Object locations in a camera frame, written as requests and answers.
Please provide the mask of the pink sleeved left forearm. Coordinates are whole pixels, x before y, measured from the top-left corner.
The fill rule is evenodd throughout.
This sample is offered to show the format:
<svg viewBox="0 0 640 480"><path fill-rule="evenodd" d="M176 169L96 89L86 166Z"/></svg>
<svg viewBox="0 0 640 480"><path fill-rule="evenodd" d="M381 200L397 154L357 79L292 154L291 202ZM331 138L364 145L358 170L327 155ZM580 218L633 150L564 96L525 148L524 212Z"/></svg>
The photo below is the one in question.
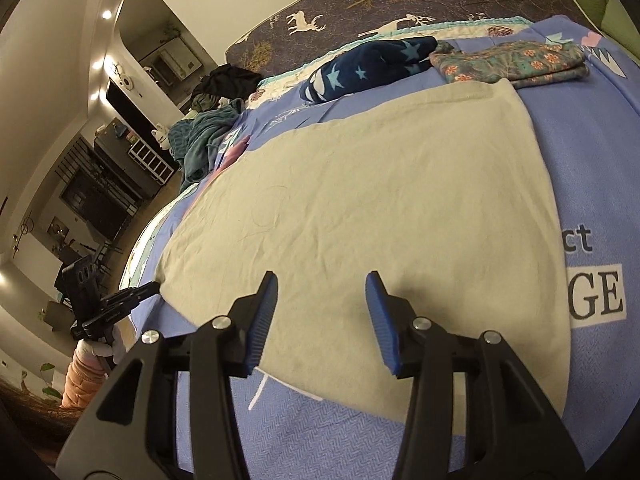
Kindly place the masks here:
<svg viewBox="0 0 640 480"><path fill-rule="evenodd" d="M76 350L66 376L61 408L83 410L103 386L106 373L99 359Z"/></svg>

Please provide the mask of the white gloved left hand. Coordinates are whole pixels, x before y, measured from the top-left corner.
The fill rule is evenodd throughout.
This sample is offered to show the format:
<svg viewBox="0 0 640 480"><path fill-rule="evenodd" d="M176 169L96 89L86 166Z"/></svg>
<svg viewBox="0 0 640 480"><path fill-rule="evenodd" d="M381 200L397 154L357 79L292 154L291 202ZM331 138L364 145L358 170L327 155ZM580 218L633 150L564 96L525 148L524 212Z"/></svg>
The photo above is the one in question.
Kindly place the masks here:
<svg viewBox="0 0 640 480"><path fill-rule="evenodd" d="M112 342L79 341L74 351L74 361L95 370L105 370L104 364L108 358L118 364L134 344L134 326L128 318L114 325L112 337Z"/></svg>

